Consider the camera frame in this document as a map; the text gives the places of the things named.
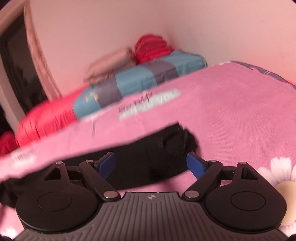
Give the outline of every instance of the pink bedsheet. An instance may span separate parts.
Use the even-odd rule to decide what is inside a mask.
[[[34,107],[18,126],[16,140],[19,147],[55,133],[77,121],[73,112],[73,103],[83,89],[85,87],[51,102],[44,101]]]
[[[175,122],[196,136],[198,153],[205,160],[216,159],[225,165],[246,161],[255,169],[270,168],[271,160],[280,157],[290,158],[292,166],[296,164],[296,89],[291,85],[256,69],[226,63],[180,77],[149,92],[156,96],[173,89],[180,93],[179,97],[149,111],[119,119],[119,107],[129,106],[146,92],[135,94],[81,123],[14,151],[0,161],[0,181],[22,177],[69,156],[132,142]],[[182,193],[195,180],[187,171],[132,191]],[[14,236],[21,232],[15,211],[7,208],[2,212],[0,233]],[[285,230],[291,234],[292,228]]]

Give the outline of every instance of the black pants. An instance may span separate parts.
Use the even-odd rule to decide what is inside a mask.
[[[134,143],[109,148],[63,160],[66,166],[78,166],[85,160],[98,160],[109,151],[116,155],[116,165],[106,179],[115,189],[122,190],[149,185],[186,171],[186,155],[195,151],[195,138],[179,124],[169,126]],[[47,168],[9,179],[0,184],[0,202],[15,207],[17,198]]]

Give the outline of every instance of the blue and gray striped fabric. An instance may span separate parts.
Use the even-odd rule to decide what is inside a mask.
[[[123,97],[207,67],[201,56],[175,50],[155,61],[137,65],[84,90],[73,105],[77,119],[120,101]]]

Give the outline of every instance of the wall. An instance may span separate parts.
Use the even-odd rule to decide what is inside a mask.
[[[291,0],[164,0],[169,40],[209,65],[238,60],[296,83],[296,4]]]
[[[0,10],[0,35],[21,14],[26,0],[11,0]],[[14,131],[25,114],[14,95],[0,57],[0,104],[6,113],[6,119]]]
[[[83,85],[99,57],[134,46],[148,32],[165,34],[158,0],[31,0],[42,50],[62,94]]]

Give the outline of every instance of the orange curtain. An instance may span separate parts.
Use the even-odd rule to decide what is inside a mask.
[[[44,92],[49,100],[58,98],[61,95],[52,74],[48,68],[46,59],[43,55],[40,42],[35,32],[30,1],[25,4],[24,8],[24,19],[27,31],[28,46],[32,56],[32,60],[39,77],[40,83],[44,89]]]

